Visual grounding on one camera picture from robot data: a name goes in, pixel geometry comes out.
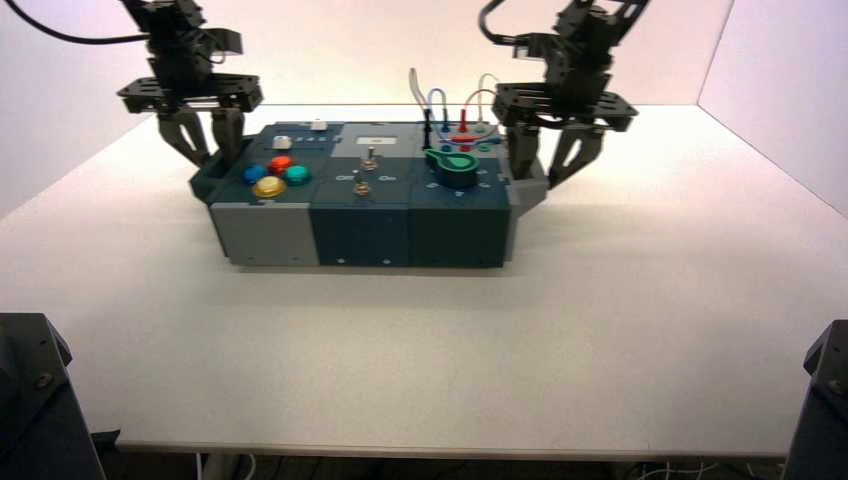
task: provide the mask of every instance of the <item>blue button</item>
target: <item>blue button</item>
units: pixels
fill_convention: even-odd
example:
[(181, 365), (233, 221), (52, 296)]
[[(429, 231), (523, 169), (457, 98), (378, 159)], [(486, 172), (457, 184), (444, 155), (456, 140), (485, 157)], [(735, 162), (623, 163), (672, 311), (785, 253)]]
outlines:
[(286, 183), (293, 187), (306, 185), (311, 179), (312, 174), (309, 173), (309, 169), (302, 165), (295, 165), (294, 167), (289, 167), (289, 169), (286, 170)]
[(262, 165), (251, 165), (244, 169), (241, 178), (248, 185), (256, 185), (261, 178), (268, 176), (268, 169)]

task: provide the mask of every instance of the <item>white wall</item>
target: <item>white wall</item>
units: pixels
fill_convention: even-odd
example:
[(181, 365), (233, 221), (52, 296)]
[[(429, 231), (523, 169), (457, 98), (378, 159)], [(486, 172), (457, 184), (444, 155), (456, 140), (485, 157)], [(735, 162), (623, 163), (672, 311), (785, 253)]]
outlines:
[(736, 0), (700, 104), (848, 216), (844, 0)]
[[(117, 0), (18, 0), (43, 23), (82, 36), (136, 27)], [(641, 104), (692, 104), (731, 0), (653, 0), (615, 52), (611, 89)], [(258, 74), (266, 103), (409, 103), (406, 70), (464, 100), (480, 73), (539, 81), (477, 29), (484, 0), (200, 0), (209, 26), (242, 32), (246, 55), (220, 71)], [(511, 0), (504, 33), (549, 31), (568, 0)], [(114, 92), (149, 75), (142, 44), (78, 46), (30, 28), (0, 4), (0, 217), (140, 120)]]
[[(87, 1), (86, 9), (83, 2), (19, 3), (68, 33), (136, 30), (118, 2)], [(52, 39), (0, 4), (0, 218), (143, 119), (126, 113), (115, 96), (143, 73), (143, 59), (140, 44), (86, 47)]]

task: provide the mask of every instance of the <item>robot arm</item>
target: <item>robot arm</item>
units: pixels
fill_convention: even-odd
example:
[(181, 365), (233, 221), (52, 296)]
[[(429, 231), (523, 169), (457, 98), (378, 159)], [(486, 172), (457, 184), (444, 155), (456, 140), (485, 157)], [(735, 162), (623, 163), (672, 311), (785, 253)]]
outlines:
[[(53, 30), (24, 12), (14, 0), (4, 0), (22, 20), (52, 37), (83, 45), (114, 45), (147, 41), (155, 77), (141, 78), (121, 89), (131, 113), (156, 112), (159, 131), (192, 163), (209, 159), (197, 112), (212, 113), (212, 130), (227, 164), (242, 150), (244, 112), (262, 101), (259, 77), (216, 74), (214, 54), (241, 53), (241, 35), (226, 29), (203, 29), (206, 23), (194, 0), (121, 0), (142, 35), (85, 38)], [(182, 131), (188, 132), (186, 138)]]
[[(637, 114), (621, 97), (604, 90), (612, 66), (609, 50), (627, 35), (650, 0), (615, 0), (622, 5), (614, 14), (595, 6), (595, 0), (573, 0), (559, 13), (556, 33), (518, 36), (488, 29), (487, 16), (503, 1), (492, 0), (480, 12), (483, 35), (496, 45), (512, 46), (517, 58), (543, 59), (547, 70), (544, 83), (499, 84), (494, 112), (507, 128), (516, 179), (531, 175), (539, 129), (562, 131), (548, 172), (549, 188), (554, 188), (598, 157), (606, 130), (627, 130)], [(578, 143), (580, 150), (566, 163)]]

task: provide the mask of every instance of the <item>yellow button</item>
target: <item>yellow button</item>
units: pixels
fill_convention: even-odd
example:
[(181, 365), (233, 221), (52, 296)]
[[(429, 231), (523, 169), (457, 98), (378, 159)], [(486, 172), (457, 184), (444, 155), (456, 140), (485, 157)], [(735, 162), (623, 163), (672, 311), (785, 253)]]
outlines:
[(274, 198), (286, 190), (286, 184), (278, 177), (261, 178), (253, 186), (253, 194), (259, 198)]

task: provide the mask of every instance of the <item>hole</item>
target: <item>hole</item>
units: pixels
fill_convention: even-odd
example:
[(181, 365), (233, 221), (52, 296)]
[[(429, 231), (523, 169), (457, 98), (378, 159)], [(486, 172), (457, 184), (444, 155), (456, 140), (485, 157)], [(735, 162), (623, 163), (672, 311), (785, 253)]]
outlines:
[(582, 140), (577, 140), (576, 142), (574, 142), (574, 145), (571, 146), (571, 150), (568, 151), (568, 155), (565, 156), (565, 159), (562, 162), (562, 165), (564, 167), (571, 164), (571, 162), (573, 162), (574, 159), (577, 158), (577, 155), (580, 154), (580, 147), (582, 147), (582, 146), (583, 146)]
[(183, 139), (186, 141), (186, 143), (188, 143), (189, 147), (191, 147), (192, 150), (197, 151), (197, 146), (192, 141), (191, 135), (189, 135), (188, 129), (185, 125), (180, 125), (180, 133), (182, 134)]

